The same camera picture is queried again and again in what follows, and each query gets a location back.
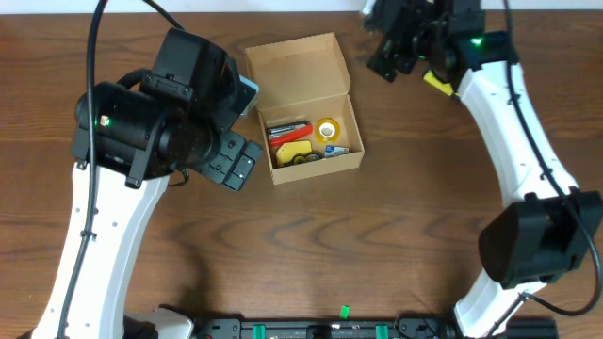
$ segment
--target yellow tape roll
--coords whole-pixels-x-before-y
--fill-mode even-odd
[[[314,129],[314,135],[316,136],[318,142],[322,144],[337,141],[339,132],[339,123],[331,118],[319,120],[316,128]]]

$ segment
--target yellow object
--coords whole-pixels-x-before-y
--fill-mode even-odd
[[[312,152],[312,143],[309,140],[286,142],[276,151],[276,166],[281,168],[283,164],[293,160],[295,155],[308,154]]]
[[[435,75],[433,75],[432,70],[427,70],[425,72],[425,75],[423,75],[423,80],[425,80],[425,82],[434,86],[435,88],[440,89],[447,96],[458,95],[457,93],[454,92],[454,89],[452,88],[451,84],[449,84],[449,83],[445,84],[445,83],[441,82],[440,80],[438,80],[438,78],[435,77]]]
[[[322,144],[337,141],[339,132],[339,123],[331,118],[319,120],[316,128],[314,129],[314,135],[316,136],[318,142]]]

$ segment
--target wooden surface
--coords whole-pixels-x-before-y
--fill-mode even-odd
[[[360,169],[274,186],[263,157],[234,194],[197,174],[170,188],[142,242],[127,309],[159,303],[253,317],[444,313],[481,269],[480,229],[500,212],[497,177],[470,114],[424,84],[423,65],[388,84],[363,61],[377,37],[356,13],[186,14],[182,25],[242,62],[243,49],[335,32],[367,148]],[[502,28],[498,13],[489,28]],[[0,336],[34,327],[48,301],[71,208],[73,108],[84,92],[90,16],[0,17]],[[104,17],[97,81],[150,67],[168,26]],[[558,156],[603,191],[603,12],[522,12],[516,45]],[[235,130],[260,141],[256,115]],[[603,248],[603,232],[597,243]],[[586,259],[540,295],[577,308]],[[523,315],[550,315],[529,302]],[[603,336],[603,307],[561,318],[563,338]]]

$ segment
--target small box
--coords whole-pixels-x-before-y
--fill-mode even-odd
[[[269,155],[272,182],[282,184],[341,170],[356,169],[365,155],[351,107],[350,74],[334,33],[277,42],[245,50],[250,78],[260,88],[257,104],[264,147]],[[266,129],[295,121],[337,121],[340,133],[334,146],[348,147],[348,154],[286,168],[277,168],[277,148],[268,145]],[[312,149],[325,154],[326,145],[314,132]]]

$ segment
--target green tape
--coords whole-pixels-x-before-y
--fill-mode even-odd
[[[377,339],[389,339],[389,329],[387,325],[375,326],[375,332],[377,332]]]
[[[266,339],[266,326],[253,325],[253,339]]]
[[[339,313],[339,318],[347,319],[350,314],[350,307],[348,305],[341,305],[341,312]]]

